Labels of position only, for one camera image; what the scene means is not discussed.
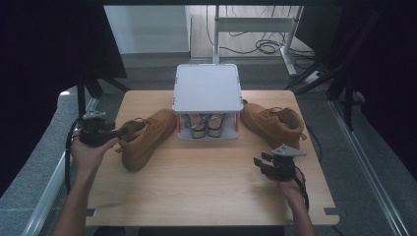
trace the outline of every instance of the shoe rack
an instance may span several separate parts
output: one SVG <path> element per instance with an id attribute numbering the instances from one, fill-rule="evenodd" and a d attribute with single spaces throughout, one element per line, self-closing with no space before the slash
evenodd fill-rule
<path id="1" fill-rule="evenodd" d="M 178 138 L 183 141 L 235 140 L 239 136 L 239 114 L 243 98 L 239 74 L 233 64 L 179 65 L 175 78 L 172 110 L 177 114 Z M 195 139 L 190 114 L 224 114 L 221 135 Z"/>

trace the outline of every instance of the brown boot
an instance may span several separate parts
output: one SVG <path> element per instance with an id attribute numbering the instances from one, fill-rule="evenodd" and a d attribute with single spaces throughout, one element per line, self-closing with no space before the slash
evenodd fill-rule
<path id="1" fill-rule="evenodd" d="M 123 165 L 132 172 L 142 169 L 148 163 L 155 148 L 174 132 L 176 126 L 176 115 L 170 109 L 161 109 L 148 119 L 139 120 L 134 121 L 136 124 L 125 124 L 129 128 L 144 127 L 132 129 L 133 133 L 129 130 L 131 135 L 122 137 L 119 141 L 120 148 L 116 150 L 122 152 Z"/>
<path id="2" fill-rule="evenodd" d="M 301 117 L 290 108 L 274 107 L 266 109 L 255 103 L 248 103 L 240 115 L 243 124 L 255 134 L 263 137 L 272 149 L 281 145 L 292 148 L 300 147 L 300 137 L 307 137 L 302 133 L 304 122 Z"/>

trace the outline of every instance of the wooden table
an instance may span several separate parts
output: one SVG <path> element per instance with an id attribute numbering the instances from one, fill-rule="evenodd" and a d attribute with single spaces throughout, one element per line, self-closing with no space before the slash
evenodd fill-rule
<path id="1" fill-rule="evenodd" d="M 294 94 L 287 90 L 243 90 L 243 98 L 263 107 L 290 107 L 301 115 Z M 128 91 L 116 128 L 128 120 L 147 118 L 171 108 L 172 90 Z M 314 224 L 335 225 L 338 215 L 307 130 L 300 149 L 307 156 L 295 163 L 307 178 L 310 216 Z M 185 142 L 174 132 L 160 144 L 148 164 L 130 173 L 120 153 L 110 149 L 103 159 L 89 195 L 94 216 L 87 226 L 226 226 L 290 225 L 292 215 L 275 185 L 261 174 L 253 157 L 271 148 L 241 124 L 230 141 Z"/>

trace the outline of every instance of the box lid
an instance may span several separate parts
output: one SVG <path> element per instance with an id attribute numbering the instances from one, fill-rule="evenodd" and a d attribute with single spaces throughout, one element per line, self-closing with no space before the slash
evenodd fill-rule
<path id="1" fill-rule="evenodd" d="M 238 113 L 243 109 L 236 65 L 180 65 L 172 109 L 177 113 Z"/>

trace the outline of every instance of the white wall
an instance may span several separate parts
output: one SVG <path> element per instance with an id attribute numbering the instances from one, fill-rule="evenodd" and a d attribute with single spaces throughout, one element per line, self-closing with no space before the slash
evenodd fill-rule
<path id="1" fill-rule="evenodd" d="M 189 52 L 189 6 L 105 6 L 121 54 Z"/>

